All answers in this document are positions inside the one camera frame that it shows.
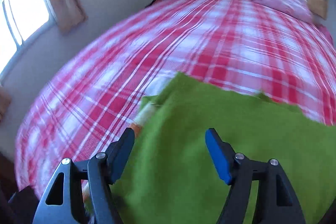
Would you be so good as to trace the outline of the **side window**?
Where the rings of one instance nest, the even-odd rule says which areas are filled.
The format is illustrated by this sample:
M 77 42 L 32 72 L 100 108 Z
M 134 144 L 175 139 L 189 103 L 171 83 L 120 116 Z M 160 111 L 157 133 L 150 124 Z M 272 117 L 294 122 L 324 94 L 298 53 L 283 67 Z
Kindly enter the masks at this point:
M 23 51 L 49 27 L 47 0 L 1 0 L 1 78 Z

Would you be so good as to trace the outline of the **green orange knit sweater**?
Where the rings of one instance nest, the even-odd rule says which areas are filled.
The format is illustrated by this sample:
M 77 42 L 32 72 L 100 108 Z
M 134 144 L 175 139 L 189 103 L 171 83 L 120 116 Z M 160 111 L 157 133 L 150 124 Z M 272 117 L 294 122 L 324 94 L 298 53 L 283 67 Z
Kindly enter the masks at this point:
M 276 159 L 318 223 L 335 200 L 335 127 L 265 93 L 242 95 L 182 73 L 152 96 L 126 167 L 110 187 L 124 223 L 215 223 L 239 167 Z

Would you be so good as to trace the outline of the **red white plaid bedspread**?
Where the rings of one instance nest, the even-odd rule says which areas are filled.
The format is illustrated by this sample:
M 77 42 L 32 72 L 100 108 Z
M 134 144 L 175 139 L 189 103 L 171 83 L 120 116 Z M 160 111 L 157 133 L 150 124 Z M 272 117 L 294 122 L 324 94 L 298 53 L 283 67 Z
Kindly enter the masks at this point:
M 63 158 L 104 150 L 140 99 L 177 72 L 243 94 L 262 91 L 335 124 L 335 49 L 315 25 L 251 0 L 156 1 L 44 86 L 18 129 L 18 188 L 40 196 Z

